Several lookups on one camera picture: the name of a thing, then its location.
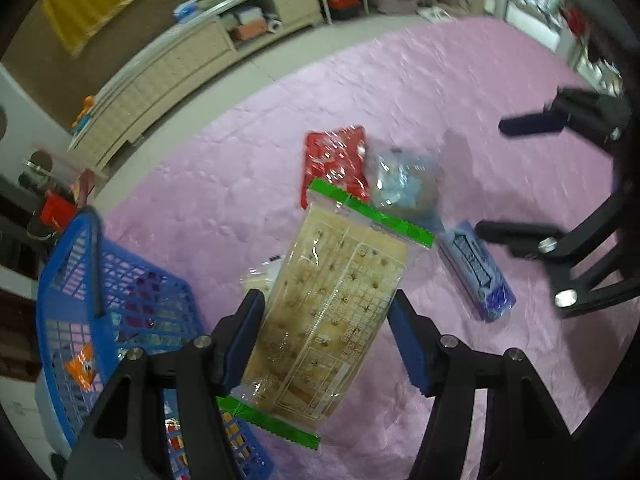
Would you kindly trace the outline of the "blue Doublemint gum pack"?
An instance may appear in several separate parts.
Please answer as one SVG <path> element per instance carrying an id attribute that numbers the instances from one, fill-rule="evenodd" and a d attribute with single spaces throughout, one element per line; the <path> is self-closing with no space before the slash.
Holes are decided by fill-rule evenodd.
<path id="1" fill-rule="evenodd" d="M 469 222 L 443 232 L 438 246 L 483 321 L 495 322 L 515 306 L 513 290 Z"/>

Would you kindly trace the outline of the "orange snack bar wrapper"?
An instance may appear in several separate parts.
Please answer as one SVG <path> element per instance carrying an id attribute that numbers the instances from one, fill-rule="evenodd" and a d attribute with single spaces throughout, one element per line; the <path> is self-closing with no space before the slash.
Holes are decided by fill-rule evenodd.
<path id="1" fill-rule="evenodd" d="M 92 343 L 84 344 L 73 359 L 64 363 L 64 368 L 82 390 L 90 391 L 98 374 Z"/>

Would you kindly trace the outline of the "green-edged cracker pack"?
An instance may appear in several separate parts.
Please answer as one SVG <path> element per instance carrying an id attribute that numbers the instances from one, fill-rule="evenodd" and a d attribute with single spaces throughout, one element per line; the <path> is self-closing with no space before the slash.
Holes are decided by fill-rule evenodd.
<path id="1" fill-rule="evenodd" d="M 398 285 L 434 235 L 314 179 L 290 251 L 270 286 L 231 415 L 318 448 L 320 428 L 358 375 Z"/>

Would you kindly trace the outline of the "small red snack packet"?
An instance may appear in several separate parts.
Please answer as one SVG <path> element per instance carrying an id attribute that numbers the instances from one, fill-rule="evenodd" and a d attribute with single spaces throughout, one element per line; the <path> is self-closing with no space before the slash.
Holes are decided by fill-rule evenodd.
<path id="1" fill-rule="evenodd" d="M 366 154 L 366 129 L 363 126 L 308 132 L 304 144 L 299 205 L 307 208 L 307 190 L 315 178 L 367 203 L 369 185 L 364 176 Z"/>

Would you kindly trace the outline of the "blue plastic basket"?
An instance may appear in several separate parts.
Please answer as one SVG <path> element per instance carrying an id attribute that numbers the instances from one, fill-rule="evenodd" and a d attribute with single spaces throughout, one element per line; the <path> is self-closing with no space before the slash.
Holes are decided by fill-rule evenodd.
<path id="1" fill-rule="evenodd" d="M 36 323 L 44 381 L 58 428 L 70 446 L 64 478 L 94 404 L 130 351 L 171 352 L 211 333 L 204 330 L 190 285 L 107 240 L 92 208 L 76 214 L 43 268 Z M 82 390 L 64 368 L 87 342 L 98 372 L 90 391 Z M 244 422 L 222 409 L 222 399 L 218 405 L 243 473 L 240 479 L 269 478 L 273 464 L 268 454 Z M 193 479 L 183 452 L 175 390 L 165 390 L 164 410 L 171 479 Z"/>

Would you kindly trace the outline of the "teal striped cookie bag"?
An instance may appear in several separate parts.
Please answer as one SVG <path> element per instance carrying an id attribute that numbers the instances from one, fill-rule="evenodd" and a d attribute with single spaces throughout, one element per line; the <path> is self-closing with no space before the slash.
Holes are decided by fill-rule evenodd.
<path id="1" fill-rule="evenodd" d="M 445 231 L 438 212 L 442 168 L 434 152 L 376 144 L 367 152 L 364 175 L 374 209 L 432 233 Z"/>

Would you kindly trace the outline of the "red shopping bag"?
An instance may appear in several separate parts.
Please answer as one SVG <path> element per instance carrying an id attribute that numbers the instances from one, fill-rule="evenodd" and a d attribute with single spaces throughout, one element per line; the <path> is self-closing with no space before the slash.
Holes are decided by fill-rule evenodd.
<path id="1" fill-rule="evenodd" d="M 44 194 L 39 220 L 57 233 L 63 233 L 76 216 L 77 207 L 52 191 Z"/>

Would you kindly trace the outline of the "plate of oranges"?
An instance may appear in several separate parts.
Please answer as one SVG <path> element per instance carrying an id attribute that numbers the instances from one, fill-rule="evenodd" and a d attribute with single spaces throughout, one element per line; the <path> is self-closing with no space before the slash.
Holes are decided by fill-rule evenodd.
<path id="1" fill-rule="evenodd" d="M 86 96 L 84 99 L 84 107 L 82 108 L 82 110 L 80 111 L 80 113 L 77 115 L 76 119 L 70 126 L 71 134 L 76 134 L 82 128 L 85 127 L 85 124 L 90 119 L 90 113 L 93 109 L 93 105 L 94 105 L 94 96 Z"/>

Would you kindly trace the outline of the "cream TV cabinet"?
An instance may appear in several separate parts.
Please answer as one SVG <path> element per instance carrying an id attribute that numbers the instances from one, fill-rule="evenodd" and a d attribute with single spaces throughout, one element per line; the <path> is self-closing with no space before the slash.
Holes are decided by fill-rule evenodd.
<path id="1" fill-rule="evenodd" d="M 171 26 L 100 89 L 68 151 L 98 172 L 203 84 L 256 51 L 322 22 L 319 0 L 221 0 Z"/>

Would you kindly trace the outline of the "blue tissue box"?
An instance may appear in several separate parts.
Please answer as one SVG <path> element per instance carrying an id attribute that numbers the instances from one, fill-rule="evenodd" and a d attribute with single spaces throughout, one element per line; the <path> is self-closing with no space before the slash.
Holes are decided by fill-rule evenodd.
<path id="1" fill-rule="evenodd" d="M 201 13 L 198 0 L 186 0 L 183 3 L 178 4 L 172 11 L 172 15 L 177 23 L 185 23 L 192 20 Z"/>

